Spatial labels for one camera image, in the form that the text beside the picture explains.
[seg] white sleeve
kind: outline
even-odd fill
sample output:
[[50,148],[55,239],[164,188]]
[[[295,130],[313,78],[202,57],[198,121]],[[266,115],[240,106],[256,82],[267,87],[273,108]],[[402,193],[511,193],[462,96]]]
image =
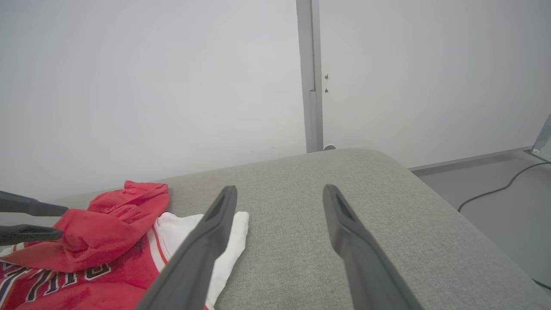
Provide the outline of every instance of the white sleeve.
[[[178,247],[197,226],[197,223],[199,223],[202,217],[202,214],[177,217],[174,214],[165,212],[155,221],[152,230],[156,231],[158,237],[157,244],[161,247],[158,250],[162,252],[166,259],[170,259],[178,250]],[[216,303],[218,296],[230,277],[235,262],[243,250],[245,250],[245,239],[248,231],[249,214],[247,212],[237,212],[234,216],[233,224],[231,225],[230,238],[226,251],[214,262],[206,300],[206,305],[210,306],[209,308],[212,308],[212,305]]]

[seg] white wall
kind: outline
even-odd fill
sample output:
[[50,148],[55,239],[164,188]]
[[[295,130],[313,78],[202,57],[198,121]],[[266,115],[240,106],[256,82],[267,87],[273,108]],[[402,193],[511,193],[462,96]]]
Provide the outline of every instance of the white wall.
[[408,168],[533,145],[551,2],[320,0],[324,143]]
[[0,0],[0,190],[305,153],[294,0]]

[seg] gray floor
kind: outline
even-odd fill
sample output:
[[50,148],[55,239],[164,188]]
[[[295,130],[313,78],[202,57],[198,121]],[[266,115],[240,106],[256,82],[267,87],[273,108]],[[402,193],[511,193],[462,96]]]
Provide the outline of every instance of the gray floor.
[[[414,173],[457,209],[465,200],[507,185],[520,170],[540,162],[515,152]],[[551,164],[537,166],[522,173],[508,189],[468,203],[461,214],[528,276],[551,286],[550,189]]]

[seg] folded clothing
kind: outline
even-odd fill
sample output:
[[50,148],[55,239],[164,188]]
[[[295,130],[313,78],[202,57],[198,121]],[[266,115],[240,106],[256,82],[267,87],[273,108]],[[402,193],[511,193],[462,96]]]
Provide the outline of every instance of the folded clothing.
[[[127,184],[134,194],[125,191]],[[90,208],[79,210],[82,212],[69,210],[68,218],[63,215],[55,226],[64,230],[62,239],[20,243],[1,252],[0,309],[134,308],[202,215],[178,218],[166,212],[150,221],[159,209],[166,209],[166,185],[145,185],[151,186],[156,192],[153,194],[144,191],[144,184],[127,184],[125,190],[105,193],[93,200],[90,206],[94,206],[95,211]],[[128,199],[129,194],[138,197]],[[102,199],[99,205],[94,203]],[[135,223],[142,226],[147,221],[150,221],[149,227],[140,228],[141,238],[128,246],[125,240],[132,240],[140,231],[129,227]],[[226,251],[214,264],[206,300],[208,309],[213,309],[235,262],[245,249],[248,226],[248,213],[238,212]],[[126,251],[117,255],[121,248]]]

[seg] wire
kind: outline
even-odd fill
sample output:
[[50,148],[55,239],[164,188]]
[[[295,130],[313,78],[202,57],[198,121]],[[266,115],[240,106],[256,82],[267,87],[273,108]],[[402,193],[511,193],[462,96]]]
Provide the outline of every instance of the wire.
[[528,167],[528,168],[522,169],[519,173],[517,173],[517,174],[511,179],[511,181],[509,182],[509,184],[507,184],[507,186],[504,186],[504,187],[502,187],[502,188],[500,188],[500,189],[496,189],[496,190],[493,190],[493,191],[489,191],[489,192],[487,192],[487,193],[483,193],[483,194],[478,195],[478,196],[476,196],[476,197],[472,197],[471,199],[469,199],[469,200],[465,201],[464,203],[462,203],[461,206],[459,206],[459,208],[457,209],[457,212],[461,212],[461,209],[463,209],[463,207],[464,207],[466,204],[468,204],[469,202],[471,202],[471,201],[473,201],[473,200],[475,200],[475,199],[478,199],[478,198],[480,198],[480,197],[483,197],[483,196],[486,196],[486,195],[490,195],[490,194],[493,194],[493,193],[497,193],[498,191],[501,191],[501,190],[504,190],[504,189],[506,189],[506,188],[509,188],[509,187],[511,186],[511,184],[513,184],[513,182],[515,181],[516,177],[517,177],[519,174],[523,173],[524,171],[526,171],[526,170],[528,170],[528,169],[530,169],[530,168],[533,168],[533,167],[535,167],[535,166],[545,165],[545,164],[551,164],[551,163],[539,163],[539,164],[531,165],[531,166]]
[[[504,187],[502,187],[502,188],[500,188],[500,189],[496,189],[496,190],[493,190],[493,191],[489,191],[489,192],[487,192],[487,193],[483,193],[483,194],[481,194],[481,195],[478,195],[478,196],[476,196],[476,197],[473,197],[473,198],[471,198],[471,199],[465,201],[464,203],[461,204],[461,206],[459,206],[459,208],[457,209],[457,212],[461,212],[461,209],[463,209],[463,206],[464,206],[464,205],[468,204],[469,202],[471,202],[471,201],[473,201],[473,200],[475,200],[475,199],[478,199],[478,198],[480,198],[480,197],[482,197],[482,196],[486,196],[486,195],[490,195],[490,194],[496,193],[496,192],[498,192],[498,191],[500,191],[500,190],[504,190],[504,189],[510,187],[511,184],[513,184],[513,182],[515,181],[516,177],[517,177],[519,174],[523,173],[524,171],[526,171],[526,170],[528,170],[528,169],[530,169],[530,168],[533,168],[533,167],[535,167],[535,166],[545,165],[545,164],[551,164],[551,163],[549,163],[549,162],[547,162],[547,163],[539,163],[539,164],[531,165],[530,167],[527,167],[527,168],[522,169],[519,173],[517,173],[517,174],[511,179],[511,181],[509,182],[509,184],[507,184],[507,186],[504,186]],[[536,279],[532,279],[532,280],[534,280],[534,282],[535,282],[537,285],[541,285],[541,286],[547,288],[548,290],[551,290],[551,286],[548,286],[548,285],[546,285],[546,284],[543,284],[543,283],[539,282],[539,281],[536,280]]]

